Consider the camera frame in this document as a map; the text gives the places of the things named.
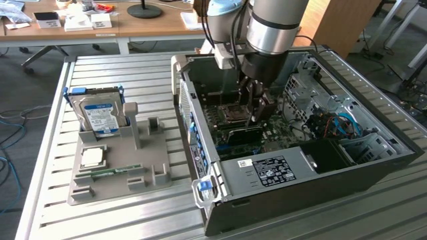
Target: motherboard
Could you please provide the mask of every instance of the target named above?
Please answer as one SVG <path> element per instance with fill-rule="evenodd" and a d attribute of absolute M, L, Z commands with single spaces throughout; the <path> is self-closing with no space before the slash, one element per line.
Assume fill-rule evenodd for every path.
<path fill-rule="evenodd" d="M 239 104 L 204 106 L 203 114 L 221 160 L 287 149 L 303 140 L 295 136 L 280 114 L 247 126 L 248 112 Z"/>

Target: hard drive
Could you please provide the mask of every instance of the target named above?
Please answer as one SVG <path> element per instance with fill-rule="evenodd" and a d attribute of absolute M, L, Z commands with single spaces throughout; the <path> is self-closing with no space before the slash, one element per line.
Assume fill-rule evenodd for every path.
<path fill-rule="evenodd" d="M 128 126 L 123 113 L 123 87 L 85 88 L 76 87 L 68 92 L 66 99 L 80 121 L 82 131 L 93 131 L 97 138 L 118 134 L 118 128 Z"/>

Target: robotic arm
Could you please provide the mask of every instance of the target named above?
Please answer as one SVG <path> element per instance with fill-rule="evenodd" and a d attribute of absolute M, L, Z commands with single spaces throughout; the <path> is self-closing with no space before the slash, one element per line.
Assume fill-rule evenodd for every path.
<path fill-rule="evenodd" d="M 243 13 L 241 7 L 249 4 Z M 277 103 L 269 98 L 268 88 L 277 78 L 288 50 L 292 46 L 308 0 L 211 0 L 207 11 L 215 58 L 219 67 L 233 56 L 227 51 L 231 42 L 232 20 L 239 18 L 237 36 L 245 41 L 245 53 L 239 58 L 241 65 L 239 83 L 240 104 L 247 104 L 251 121 L 265 120 Z"/>

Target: white box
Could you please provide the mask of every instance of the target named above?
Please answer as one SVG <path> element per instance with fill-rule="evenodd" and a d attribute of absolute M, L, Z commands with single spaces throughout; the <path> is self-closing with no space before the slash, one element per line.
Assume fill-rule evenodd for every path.
<path fill-rule="evenodd" d="M 61 27 L 60 17 L 56 12 L 34 12 L 33 16 L 41 29 Z"/>
<path fill-rule="evenodd" d="M 94 29 L 105 29 L 113 27 L 108 13 L 92 14 L 90 22 Z"/>
<path fill-rule="evenodd" d="M 73 32 L 73 31 L 82 31 L 82 30 L 92 30 L 92 23 L 89 17 L 84 14 L 66 16 L 65 24 L 64 24 L 64 31 Z"/>

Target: hard drive label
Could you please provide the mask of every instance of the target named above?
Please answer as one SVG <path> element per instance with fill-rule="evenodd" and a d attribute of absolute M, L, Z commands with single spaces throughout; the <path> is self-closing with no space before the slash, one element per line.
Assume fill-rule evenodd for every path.
<path fill-rule="evenodd" d="M 252 164 L 264 187 L 269 187 L 296 179 L 283 156 L 253 161 Z"/>
<path fill-rule="evenodd" d="M 112 115 L 113 110 L 113 105 L 109 103 L 84 106 L 86 118 L 94 132 L 109 134 L 117 131 L 118 123 Z"/>

